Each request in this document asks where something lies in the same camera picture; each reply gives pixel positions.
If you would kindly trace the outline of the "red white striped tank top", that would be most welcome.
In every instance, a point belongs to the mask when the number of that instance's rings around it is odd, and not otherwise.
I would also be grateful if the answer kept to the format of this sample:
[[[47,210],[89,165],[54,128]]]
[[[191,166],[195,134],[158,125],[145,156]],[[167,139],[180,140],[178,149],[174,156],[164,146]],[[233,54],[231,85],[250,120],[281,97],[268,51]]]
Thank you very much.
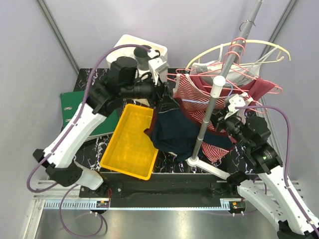
[[[183,101],[182,105],[187,116],[190,116],[197,123],[202,123],[210,99],[210,92],[205,87],[198,88],[198,82],[201,82],[199,77],[192,78],[188,74],[178,74],[173,96]],[[206,132],[220,136],[230,142],[230,146],[218,146],[216,143],[205,141],[202,143],[201,149],[204,155],[210,162],[215,163],[232,151],[236,140],[224,130],[217,132],[211,122],[208,123]]]

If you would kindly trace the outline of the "navy tank top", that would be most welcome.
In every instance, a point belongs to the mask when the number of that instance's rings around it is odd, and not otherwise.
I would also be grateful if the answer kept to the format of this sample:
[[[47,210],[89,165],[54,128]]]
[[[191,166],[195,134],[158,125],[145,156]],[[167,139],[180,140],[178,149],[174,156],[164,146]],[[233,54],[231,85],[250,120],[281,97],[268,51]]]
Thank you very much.
[[[177,98],[179,109],[165,113],[154,111],[150,127],[144,133],[154,147],[160,151],[176,154],[176,161],[184,161],[192,156],[201,124],[184,108]],[[198,157],[206,157],[216,162],[234,148],[234,143],[227,133],[218,133],[207,129]]]

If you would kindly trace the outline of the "light blue wire hanger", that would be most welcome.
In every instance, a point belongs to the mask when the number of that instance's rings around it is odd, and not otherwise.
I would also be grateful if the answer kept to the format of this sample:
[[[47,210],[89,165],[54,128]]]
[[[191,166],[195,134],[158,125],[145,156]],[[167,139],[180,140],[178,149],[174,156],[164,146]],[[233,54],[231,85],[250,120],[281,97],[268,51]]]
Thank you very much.
[[[232,95],[232,93],[234,91],[234,85],[230,84],[229,82],[226,83],[226,85],[230,86],[230,91],[229,91],[228,95],[227,96],[219,96],[218,99],[226,99]],[[201,101],[195,101],[195,100],[182,99],[182,101],[183,102],[190,102],[190,103],[197,103],[197,104],[208,104],[209,103],[209,100],[206,102],[201,102]]]

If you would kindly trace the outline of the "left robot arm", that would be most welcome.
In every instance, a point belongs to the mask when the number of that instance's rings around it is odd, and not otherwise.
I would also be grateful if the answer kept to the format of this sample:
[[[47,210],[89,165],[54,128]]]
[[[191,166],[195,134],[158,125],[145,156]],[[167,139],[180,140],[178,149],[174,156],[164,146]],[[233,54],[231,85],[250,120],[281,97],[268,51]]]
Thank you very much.
[[[108,190],[105,179],[74,161],[74,155],[88,136],[103,123],[124,99],[145,99],[161,106],[169,96],[168,85],[160,79],[167,61],[164,57],[150,59],[149,70],[139,75],[136,59],[121,56],[113,61],[109,70],[85,91],[78,109],[56,140],[43,150],[39,164],[55,183],[67,187],[78,184],[90,189],[96,197]]]

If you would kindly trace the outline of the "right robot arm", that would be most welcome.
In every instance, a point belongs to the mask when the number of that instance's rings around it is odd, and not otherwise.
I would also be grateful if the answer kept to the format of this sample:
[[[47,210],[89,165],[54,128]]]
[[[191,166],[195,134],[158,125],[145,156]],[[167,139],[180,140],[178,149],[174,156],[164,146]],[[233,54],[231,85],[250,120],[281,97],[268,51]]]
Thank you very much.
[[[242,123],[241,117],[235,114],[228,117],[227,113],[223,109],[211,115],[214,128],[226,131],[244,147],[245,162],[266,184],[273,198],[259,190],[241,171],[227,177],[228,195],[248,200],[273,225],[280,239],[317,239],[319,220],[285,174],[278,153],[268,144],[271,132],[265,119],[252,116]]]

